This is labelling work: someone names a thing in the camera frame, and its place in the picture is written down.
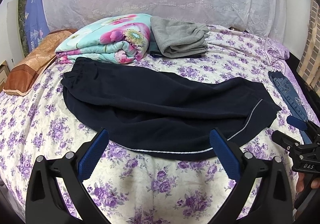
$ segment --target blue gripper pad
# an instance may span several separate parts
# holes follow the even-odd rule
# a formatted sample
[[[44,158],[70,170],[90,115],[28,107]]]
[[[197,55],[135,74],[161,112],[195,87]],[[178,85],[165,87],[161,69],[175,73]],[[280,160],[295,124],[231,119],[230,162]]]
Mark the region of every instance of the blue gripper pad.
[[[219,133],[213,129],[209,135],[210,145],[230,179],[238,182],[241,178],[240,163]]]
[[[109,133],[103,129],[78,164],[78,180],[80,182],[90,178],[108,143]]]
[[[287,116],[287,123],[298,128],[300,131],[306,131],[308,129],[304,121],[293,116]]]

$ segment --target blue printed fabric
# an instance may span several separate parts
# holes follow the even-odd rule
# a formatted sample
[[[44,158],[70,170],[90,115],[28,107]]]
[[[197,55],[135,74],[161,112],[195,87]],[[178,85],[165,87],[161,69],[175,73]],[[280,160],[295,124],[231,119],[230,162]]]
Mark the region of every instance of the blue printed fabric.
[[[295,91],[292,83],[285,77],[282,72],[275,71],[275,72],[268,72],[269,78],[273,85],[276,87],[278,92],[280,93],[282,99],[287,104],[288,109],[290,110],[292,116],[301,119],[303,121],[308,121],[308,115],[301,104],[301,100]],[[307,136],[304,131],[300,131],[302,139],[305,144],[311,144],[311,140]]]
[[[29,52],[39,46],[50,30],[45,20],[42,0],[27,0],[25,10],[25,28]]]

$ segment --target wooden drawer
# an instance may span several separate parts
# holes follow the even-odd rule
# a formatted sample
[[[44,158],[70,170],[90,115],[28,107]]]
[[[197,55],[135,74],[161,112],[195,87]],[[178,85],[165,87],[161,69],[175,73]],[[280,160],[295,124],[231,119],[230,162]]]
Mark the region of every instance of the wooden drawer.
[[[9,68],[6,61],[0,63],[0,92],[2,92],[3,86],[8,78]]]
[[[5,81],[7,80],[7,78],[8,78],[7,74],[5,73],[4,70],[2,70],[0,72],[0,92],[2,92],[3,86],[4,86]]]

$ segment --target blue jeans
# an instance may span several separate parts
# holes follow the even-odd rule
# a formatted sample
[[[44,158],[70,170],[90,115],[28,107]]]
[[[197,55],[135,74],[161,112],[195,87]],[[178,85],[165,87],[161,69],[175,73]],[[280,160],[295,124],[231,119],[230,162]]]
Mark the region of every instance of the blue jeans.
[[[285,104],[287,104],[292,116],[303,121],[308,121],[307,112],[302,106],[300,98],[288,78],[279,71],[269,71],[268,75]],[[305,144],[311,144],[311,140],[304,131],[300,131],[300,134]]]

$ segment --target folded floral blanket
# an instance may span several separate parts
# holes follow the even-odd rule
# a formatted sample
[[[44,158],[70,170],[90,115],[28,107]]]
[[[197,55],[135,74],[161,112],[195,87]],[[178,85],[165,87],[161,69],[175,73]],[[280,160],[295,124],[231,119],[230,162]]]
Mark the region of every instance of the folded floral blanket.
[[[149,46],[150,17],[131,14],[87,25],[58,46],[58,61],[74,63],[78,57],[113,63],[139,61]]]

